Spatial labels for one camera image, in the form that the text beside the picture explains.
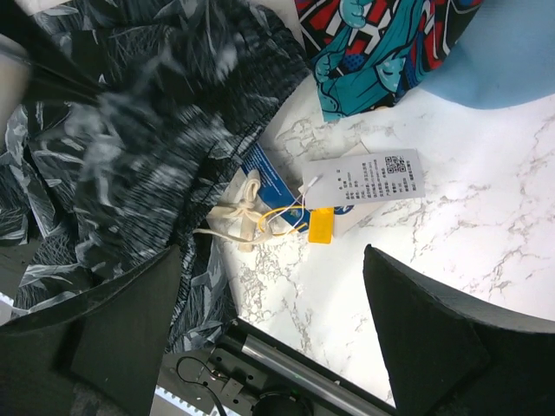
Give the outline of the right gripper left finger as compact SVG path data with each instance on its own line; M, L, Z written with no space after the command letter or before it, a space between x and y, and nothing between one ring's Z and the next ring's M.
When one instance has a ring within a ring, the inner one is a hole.
M3 415L147 415L180 285L171 247L1 327Z

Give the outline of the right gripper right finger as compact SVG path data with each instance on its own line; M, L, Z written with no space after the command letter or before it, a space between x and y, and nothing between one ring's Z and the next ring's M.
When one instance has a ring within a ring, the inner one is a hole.
M363 279L400 415L552 415L554 323L367 246Z

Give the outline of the dark leaf-print shorts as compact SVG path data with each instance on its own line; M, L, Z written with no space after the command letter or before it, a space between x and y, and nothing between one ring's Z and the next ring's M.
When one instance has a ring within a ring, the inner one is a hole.
M31 74L1 149L1 240L42 237L15 316L180 248L167 351L212 346L236 316L222 257L200 232L309 68L270 9L247 1L71 1L1 32Z

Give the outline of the light blue shorts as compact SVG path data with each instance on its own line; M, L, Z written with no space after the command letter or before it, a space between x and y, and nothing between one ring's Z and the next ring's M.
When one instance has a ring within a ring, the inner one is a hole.
M421 83L478 109L554 94L554 2L485 1L444 63Z

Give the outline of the colourful comic-print shorts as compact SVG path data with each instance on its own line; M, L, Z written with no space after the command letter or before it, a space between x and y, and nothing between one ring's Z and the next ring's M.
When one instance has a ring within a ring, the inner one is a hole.
M450 54L481 6L461 0L297 0L323 118L393 107Z

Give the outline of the yellow plastic tag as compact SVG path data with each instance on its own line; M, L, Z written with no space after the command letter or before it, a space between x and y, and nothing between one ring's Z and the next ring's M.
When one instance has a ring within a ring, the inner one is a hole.
M334 209L318 208L310 213L308 242L311 244L330 244L334 231Z

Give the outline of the white paper tag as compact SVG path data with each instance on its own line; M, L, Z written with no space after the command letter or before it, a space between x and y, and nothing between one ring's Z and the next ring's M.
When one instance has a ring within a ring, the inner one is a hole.
M425 196L415 149L310 161L302 169L309 209Z

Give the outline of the blue card tag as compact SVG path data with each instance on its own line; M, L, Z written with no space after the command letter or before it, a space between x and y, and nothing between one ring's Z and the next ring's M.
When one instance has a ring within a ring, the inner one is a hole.
M258 171L261 180L258 196L272 210L289 205L301 205L301 196L296 197L290 191L259 145L254 145L249 151L241 169L245 174L253 170ZM305 232L308 230L310 212L291 207L283 212L281 218L291 226L296 224L299 232Z

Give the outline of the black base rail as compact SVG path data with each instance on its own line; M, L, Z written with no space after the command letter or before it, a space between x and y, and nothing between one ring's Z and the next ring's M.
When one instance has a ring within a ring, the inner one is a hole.
M165 355L153 415L394 415L388 403L236 320L209 347Z

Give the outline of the cream drawstring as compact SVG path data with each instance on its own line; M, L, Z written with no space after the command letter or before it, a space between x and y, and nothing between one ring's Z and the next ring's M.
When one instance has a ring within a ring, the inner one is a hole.
M254 169L247 173L243 193L237 203L215 205L208 214L211 219L241 219L239 235L213 229L198 228L194 234L211 235L238 245L241 252L253 252L254 247L268 242L275 237L267 218L257 210L258 192L262 186L259 171Z

